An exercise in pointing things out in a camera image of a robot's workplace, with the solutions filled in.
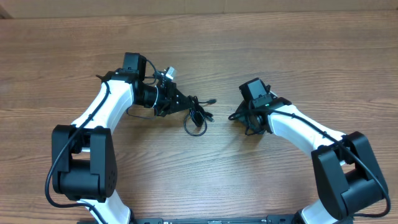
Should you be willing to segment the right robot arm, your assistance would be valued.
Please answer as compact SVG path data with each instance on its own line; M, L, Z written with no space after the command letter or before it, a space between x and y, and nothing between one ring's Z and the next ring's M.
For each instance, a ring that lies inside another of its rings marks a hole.
M318 200L293 215L268 215L267 223L353 223L391 211L386 180L368 138L345 134L305 116L261 79L239 86L243 101L229 116L247 136L270 133L291 142L312 160Z

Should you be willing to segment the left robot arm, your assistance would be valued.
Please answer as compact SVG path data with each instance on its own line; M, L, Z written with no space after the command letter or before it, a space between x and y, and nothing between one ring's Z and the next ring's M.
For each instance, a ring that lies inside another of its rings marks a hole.
M192 99L177 90L174 69L156 70L156 85L145 83L149 60L125 53L121 68L101 76L101 89L88 109L72 124L52 131L52 166L45 196L57 208L85 207L97 223L133 223L132 210L116 191L118 168L112 135L133 105L155 116L189 110Z

